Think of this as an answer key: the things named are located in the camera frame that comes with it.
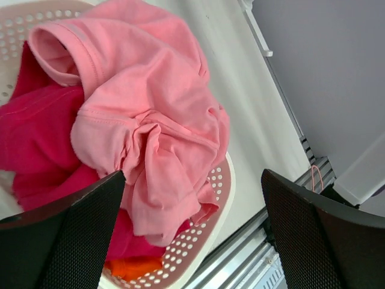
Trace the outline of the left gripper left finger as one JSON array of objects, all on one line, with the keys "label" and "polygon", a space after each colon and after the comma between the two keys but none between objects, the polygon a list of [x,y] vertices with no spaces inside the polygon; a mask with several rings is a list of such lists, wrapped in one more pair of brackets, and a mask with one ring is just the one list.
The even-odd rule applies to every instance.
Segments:
[{"label": "left gripper left finger", "polygon": [[1,288],[97,288],[125,177],[1,220]]}]

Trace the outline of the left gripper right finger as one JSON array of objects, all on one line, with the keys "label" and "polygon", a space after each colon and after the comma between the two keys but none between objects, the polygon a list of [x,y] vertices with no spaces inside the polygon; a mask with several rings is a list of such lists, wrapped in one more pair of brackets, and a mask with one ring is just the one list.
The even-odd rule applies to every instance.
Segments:
[{"label": "left gripper right finger", "polygon": [[288,288],[384,288],[384,217],[269,169],[261,185]]}]

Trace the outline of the orange t shirt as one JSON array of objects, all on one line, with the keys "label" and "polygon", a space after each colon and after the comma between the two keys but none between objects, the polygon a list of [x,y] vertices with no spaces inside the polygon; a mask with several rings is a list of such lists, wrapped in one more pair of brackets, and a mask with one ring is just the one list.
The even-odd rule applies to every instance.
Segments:
[{"label": "orange t shirt", "polygon": [[115,259],[107,261],[105,268],[111,271],[115,277],[120,277],[125,281],[136,280],[148,272],[162,269],[161,257],[130,257],[126,259]]}]

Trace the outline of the magenta t shirt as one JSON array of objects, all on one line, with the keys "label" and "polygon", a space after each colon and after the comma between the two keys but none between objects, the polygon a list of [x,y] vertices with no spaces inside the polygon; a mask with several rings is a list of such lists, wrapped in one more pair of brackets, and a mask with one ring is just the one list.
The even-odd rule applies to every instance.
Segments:
[{"label": "magenta t shirt", "polygon": [[80,85],[62,87],[24,44],[13,95],[1,106],[1,169],[14,172],[12,191],[30,211],[82,190],[100,178],[81,163],[70,142],[84,103]]}]

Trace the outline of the pink garment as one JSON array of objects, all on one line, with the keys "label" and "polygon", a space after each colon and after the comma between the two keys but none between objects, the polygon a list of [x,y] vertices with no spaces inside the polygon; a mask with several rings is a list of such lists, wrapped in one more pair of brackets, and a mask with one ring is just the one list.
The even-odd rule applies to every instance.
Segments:
[{"label": "pink garment", "polygon": [[100,176],[123,172],[135,235],[164,247],[184,221],[216,212],[208,174],[225,159],[229,117],[183,19],[144,1],[105,1],[36,25],[28,43],[55,82],[82,86],[73,150]]}]

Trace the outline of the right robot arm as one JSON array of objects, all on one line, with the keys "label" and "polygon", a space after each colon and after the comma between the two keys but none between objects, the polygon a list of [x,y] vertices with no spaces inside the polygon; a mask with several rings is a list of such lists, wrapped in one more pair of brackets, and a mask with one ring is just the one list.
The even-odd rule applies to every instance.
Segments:
[{"label": "right robot arm", "polygon": [[373,142],[322,196],[349,207],[359,208],[369,198],[384,191],[384,137]]}]

